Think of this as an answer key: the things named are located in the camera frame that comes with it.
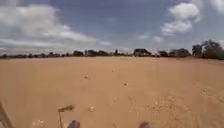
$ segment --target cloud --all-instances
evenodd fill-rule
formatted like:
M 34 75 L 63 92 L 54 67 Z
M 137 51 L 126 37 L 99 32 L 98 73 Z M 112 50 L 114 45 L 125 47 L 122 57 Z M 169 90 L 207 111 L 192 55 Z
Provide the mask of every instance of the cloud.
M 0 6 L 0 43 L 18 47 L 57 47 L 105 44 L 105 41 L 74 31 L 49 5 Z
M 219 43 L 224 48 L 224 40 L 220 40 Z
M 189 0 L 189 2 L 193 3 L 198 8 L 203 8 L 204 7 L 204 1 L 203 0 Z
M 188 20 L 199 16 L 199 9 L 192 3 L 180 3 L 169 9 L 169 13 L 177 20 Z
M 22 40 L 10 40 L 1 39 L 1 45 L 6 46 L 17 46 L 17 47 L 63 47 L 62 44 L 55 44 L 51 42 L 40 42 L 40 41 L 22 41 Z
M 210 2 L 217 12 L 224 14 L 224 0 L 210 0 Z
M 102 41 L 102 42 L 100 42 L 100 45 L 103 45 L 103 46 L 110 46 L 110 45 L 112 45 L 112 42 Z
M 185 33 L 192 29 L 192 24 L 189 21 L 174 21 L 171 23 L 164 23 L 161 28 L 164 36 L 173 36 L 176 33 Z
M 137 36 L 137 39 L 139 39 L 139 40 L 146 40 L 146 39 L 148 39 L 150 37 L 150 33 L 143 33 L 143 34 L 141 34 L 141 35 L 138 35 Z
M 161 32 L 164 36 L 189 32 L 193 28 L 193 23 L 198 23 L 201 20 L 200 10 L 193 3 L 180 3 L 169 8 L 168 12 L 174 21 L 163 24 Z
M 153 40 L 154 40 L 155 42 L 158 42 L 158 43 L 164 41 L 164 39 L 163 39 L 162 37 L 160 37 L 160 36 L 154 36 L 154 37 L 153 37 Z

